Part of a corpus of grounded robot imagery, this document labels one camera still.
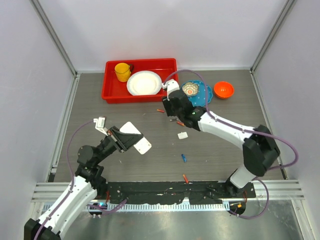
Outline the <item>white remote control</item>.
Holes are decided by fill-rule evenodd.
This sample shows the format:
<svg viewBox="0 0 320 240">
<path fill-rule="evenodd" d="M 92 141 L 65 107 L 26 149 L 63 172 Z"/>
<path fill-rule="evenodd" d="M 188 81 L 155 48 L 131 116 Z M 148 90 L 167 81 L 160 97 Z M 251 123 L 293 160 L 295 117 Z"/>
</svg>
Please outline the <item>white remote control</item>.
<svg viewBox="0 0 320 240">
<path fill-rule="evenodd" d="M 139 154 L 144 155 L 152 148 L 152 144 L 133 125 L 132 122 L 126 122 L 119 131 L 127 138 L 127 142 L 125 144 L 128 148 L 134 147 Z"/>
</svg>

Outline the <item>white battery cover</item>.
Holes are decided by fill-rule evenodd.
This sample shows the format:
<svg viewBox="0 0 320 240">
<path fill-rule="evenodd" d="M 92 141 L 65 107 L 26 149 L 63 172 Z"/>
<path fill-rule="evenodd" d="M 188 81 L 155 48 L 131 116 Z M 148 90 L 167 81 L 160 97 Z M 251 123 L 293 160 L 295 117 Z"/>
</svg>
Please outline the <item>white battery cover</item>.
<svg viewBox="0 0 320 240">
<path fill-rule="evenodd" d="M 177 136 L 178 136 L 179 140 L 186 139 L 186 138 L 188 138 L 188 133 L 187 132 L 180 132 L 177 134 Z"/>
</svg>

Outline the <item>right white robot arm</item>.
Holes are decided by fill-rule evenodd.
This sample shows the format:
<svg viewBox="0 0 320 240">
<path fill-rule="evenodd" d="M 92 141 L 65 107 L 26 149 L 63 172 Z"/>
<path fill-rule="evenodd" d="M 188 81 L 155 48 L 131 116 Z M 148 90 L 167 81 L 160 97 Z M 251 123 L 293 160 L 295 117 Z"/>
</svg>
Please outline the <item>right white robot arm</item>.
<svg viewBox="0 0 320 240">
<path fill-rule="evenodd" d="M 177 117 L 186 127 L 215 135 L 242 150 L 243 164 L 226 180 L 226 193 L 233 198 L 256 177 L 262 177 L 280 155 L 276 141 L 269 137 L 264 125 L 257 128 L 241 126 L 208 112 L 205 107 L 193 106 L 182 90 L 175 90 L 162 98 L 167 116 Z"/>
</svg>

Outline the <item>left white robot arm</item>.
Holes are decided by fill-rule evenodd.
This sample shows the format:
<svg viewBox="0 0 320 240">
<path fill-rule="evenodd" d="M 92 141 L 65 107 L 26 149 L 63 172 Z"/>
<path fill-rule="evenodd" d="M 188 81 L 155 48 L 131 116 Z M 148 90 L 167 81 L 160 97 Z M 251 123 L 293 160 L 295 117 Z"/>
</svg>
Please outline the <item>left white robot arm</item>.
<svg viewBox="0 0 320 240">
<path fill-rule="evenodd" d="M 37 220 L 24 225 L 25 240 L 62 240 L 72 223 L 93 199 L 102 199 L 108 184 L 99 165 L 115 151 L 124 153 L 135 148 L 141 155 L 152 147 L 144 135 L 128 121 L 122 128 L 106 128 L 102 118 L 95 118 L 95 129 L 105 135 L 97 146 L 84 145 L 78 151 L 76 172 L 71 174 L 68 187 L 54 204 Z"/>
</svg>

